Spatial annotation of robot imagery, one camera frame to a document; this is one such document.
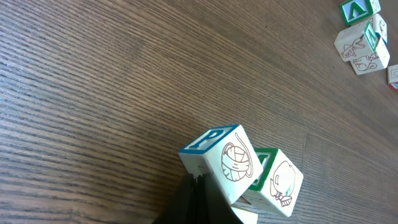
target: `toy block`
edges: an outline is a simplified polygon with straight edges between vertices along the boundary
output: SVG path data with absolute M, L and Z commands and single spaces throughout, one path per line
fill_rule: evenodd
M 373 30 L 376 33 L 376 35 L 378 37 L 381 37 L 384 43 L 387 44 L 387 24 L 378 13 L 369 18 L 366 18 L 363 21 L 370 22 L 372 24 Z
M 303 174 L 280 149 L 254 150 L 264 172 L 243 193 L 243 197 L 257 208 L 290 217 Z
M 398 65 L 388 67 L 387 79 L 388 85 L 392 89 L 398 90 Z
M 185 168 L 195 177 L 212 173 L 229 204 L 261 174 L 262 166 L 241 125 L 211 128 L 180 150 Z
M 258 214 L 247 211 L 235 205 L 231 206 L 232 211 L 241 220 L 243 224 L 257 224 Z
M 381 40 L 381 37 L 379 37 L 379 40 L 379 45 L 373 54 L 350 61 L 357 75 L 363 75 L 387 68 L 388 62 L 390 61 L 390 54 L 386 44 Z
M 335 40 L 335 47 L 344 62 L 373 54 L 379 39 L 369 21 L 341 31 Z
M 344 23 L 349 26 L 381 10 L 379 0 L 347 0 L 340 4 Z

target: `brown wooden surface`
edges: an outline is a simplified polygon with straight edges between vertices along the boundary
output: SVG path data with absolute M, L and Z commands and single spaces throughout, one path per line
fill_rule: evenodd
M 259 223 L 398 223 L 398 95 L 339 58 L 340 2 L 1 0 L 0 223 L 151 223 L 234 123 L 305 177 L 290 218 L 241 199 Z

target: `green block face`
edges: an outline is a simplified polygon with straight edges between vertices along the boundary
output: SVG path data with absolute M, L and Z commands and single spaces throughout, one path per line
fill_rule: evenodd
M 271 167 L 275 161 L 276 154 L 278 153 L 278 149 L 256 148 L 254 151 L 256 152 L 264 171 L 258 177 L 258 179 L 256 179 L 254 183 L 250 185 L 249 190 L 260 191 L 268 178 Z
M 371 46 L 373 52 L 376 50 L 377 45 L 379 44 L 379 39 L 373 30 L 372 24 L 369 21 L 365 27 L 365 37 L 367 38 L 369 45 Z
M 347 26 L 374 14 L 371 0 L 348 0 L 340 5 L 340 10 Z

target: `stack of blocks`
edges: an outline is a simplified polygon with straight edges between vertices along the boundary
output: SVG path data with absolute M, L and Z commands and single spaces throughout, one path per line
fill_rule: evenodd
M 194 177 L 211 173 L 230 205 L 243 195 L 260 209 L 291 216 L 302 173 L 279 149 L 253 149 L 241 125 L 211 128 L 179 156 Z
M 341 31 L 335 47 L 344 62 L 350 62 L 355 73 L 362 75 L 387 68 L 387 24 L 377 14 L 378 0 L 348 0 L 340 5 L 347 26 Z

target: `yarn ball drawing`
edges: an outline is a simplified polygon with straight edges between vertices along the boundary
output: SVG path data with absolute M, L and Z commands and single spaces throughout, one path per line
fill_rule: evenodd
M 239 181 L 245 176 L 251 177 L 253 173 L 250 153 L 238 134 L 235 133 L 235 136 L 244 149 L 229 142 L 224 146 L 221 155 L 223 173 L 228 180 L 233 182 Z

